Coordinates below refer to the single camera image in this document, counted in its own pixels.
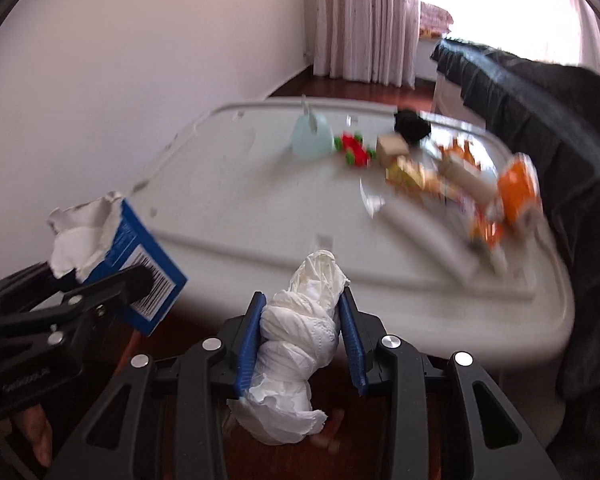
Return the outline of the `person's left hand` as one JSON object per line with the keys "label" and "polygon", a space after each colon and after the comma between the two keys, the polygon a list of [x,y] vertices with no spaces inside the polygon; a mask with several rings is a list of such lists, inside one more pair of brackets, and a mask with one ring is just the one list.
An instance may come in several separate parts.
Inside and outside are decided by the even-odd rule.
{"label": "person's left hand", "polygon": [[0,438],[8,436],[15,429],[18,429],[20,434],[31,443],[33,454],[38,462],[43,467],[50,468],[53,431],[42,405],[33,405],[12,415],[9,419],[0,420]]}

